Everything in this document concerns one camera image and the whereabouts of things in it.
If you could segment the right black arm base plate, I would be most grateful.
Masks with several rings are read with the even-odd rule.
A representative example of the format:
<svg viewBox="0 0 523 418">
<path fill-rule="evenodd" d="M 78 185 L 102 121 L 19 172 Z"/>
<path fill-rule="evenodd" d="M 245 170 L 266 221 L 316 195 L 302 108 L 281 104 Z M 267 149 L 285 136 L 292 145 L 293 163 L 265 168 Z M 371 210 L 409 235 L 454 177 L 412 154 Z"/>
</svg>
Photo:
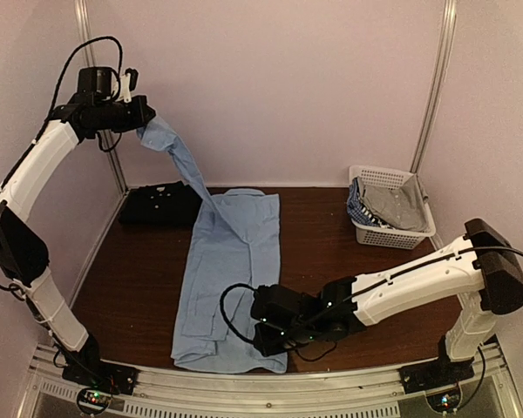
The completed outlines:
<svg viewBox="0 0 523 418">
<path fill-rule="evenodd" d="M 449 386 L 474 376 L 472 360 L 452 362 L 436 359 L 404 366 L 399 375 L 406 394 Z"/>
</svg>

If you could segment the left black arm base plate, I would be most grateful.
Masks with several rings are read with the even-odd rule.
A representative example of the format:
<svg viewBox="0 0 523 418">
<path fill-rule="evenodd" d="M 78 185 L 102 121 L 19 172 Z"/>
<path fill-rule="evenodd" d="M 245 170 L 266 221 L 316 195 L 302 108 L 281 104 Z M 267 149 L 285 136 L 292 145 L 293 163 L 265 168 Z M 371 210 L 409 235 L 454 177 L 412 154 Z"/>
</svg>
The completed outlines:
<svg viewBox="0 0 523 418">
<path fill-rule="evenodd" d="M 84 367 L 74 360 L 68 360 L 62 377 L 71 382 L 108 394 L 132 395 L 139 371 L 135 367 L 100 361 L 98 369 Z"/>
</svg>

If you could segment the light blue long sleeve shirt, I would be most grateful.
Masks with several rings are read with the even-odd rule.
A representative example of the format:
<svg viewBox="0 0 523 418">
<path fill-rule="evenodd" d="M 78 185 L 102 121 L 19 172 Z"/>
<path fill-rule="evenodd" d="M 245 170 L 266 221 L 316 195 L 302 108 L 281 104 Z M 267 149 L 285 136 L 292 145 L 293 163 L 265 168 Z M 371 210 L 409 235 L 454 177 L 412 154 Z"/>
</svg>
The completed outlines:
<svg viewBox="0 0 523 418">
<path fill-rule="evenodd" d="M 192 153 L 167 122 L 156 117 L 137 134 L 144 147 L 171 155 L 201 199 L 174 325 L 174 366 L 219 374 L 257 368 L 285 373 L 286 354 L 265 357 L 248 342 L 255 334 L 253 291 L 280 278 L 279 196 L 248 188 L 212 194 Z"/>
</svg>

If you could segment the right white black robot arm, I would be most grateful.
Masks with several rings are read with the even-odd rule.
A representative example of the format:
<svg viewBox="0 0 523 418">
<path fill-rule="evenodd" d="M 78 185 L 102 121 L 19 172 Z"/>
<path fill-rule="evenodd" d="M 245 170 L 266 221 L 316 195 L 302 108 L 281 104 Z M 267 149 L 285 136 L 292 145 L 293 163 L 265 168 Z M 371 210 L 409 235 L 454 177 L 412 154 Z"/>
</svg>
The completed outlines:
<svg viewBox="0 0 523 418">
<path fill-rule="evenodd" d="M 523 307 L 521 258 L 523 252 L 484 220 L 472 219 L 463 236 L 435 253 L 331 281 L 315 296 L 259 286 L 250 310 L 253 345 L 269 357 L 314 341 L 337 342 L 404 311 L 463 294 L 467 301 L 429 368 L 433 381 L 445 385 L 474 357 L 498 317 Z"/>
</svg>

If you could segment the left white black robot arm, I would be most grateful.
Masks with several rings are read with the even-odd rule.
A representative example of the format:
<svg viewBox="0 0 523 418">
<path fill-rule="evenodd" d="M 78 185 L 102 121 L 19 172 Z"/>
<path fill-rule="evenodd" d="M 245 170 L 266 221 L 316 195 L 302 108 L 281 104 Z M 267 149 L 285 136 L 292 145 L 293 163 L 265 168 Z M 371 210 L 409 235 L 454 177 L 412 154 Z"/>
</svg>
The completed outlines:
<svg viewBox="0 0 523 418">
<path fill-rule="evenodd" d="M 155 115 L 143 95 L 129 101 L 61 105 L 0 185 L 0 268 L 10 280 L 5 291 L 26 301 L 67 355 L 69 366 L 90 387 L 107 380 L 107 366 L 99 358 L 97 341 L 56 286 L 46 244 L 26 222 L 52 174 L 79 144 L 100 131 L 121 134 L 142 128 Z"/>
</svg>

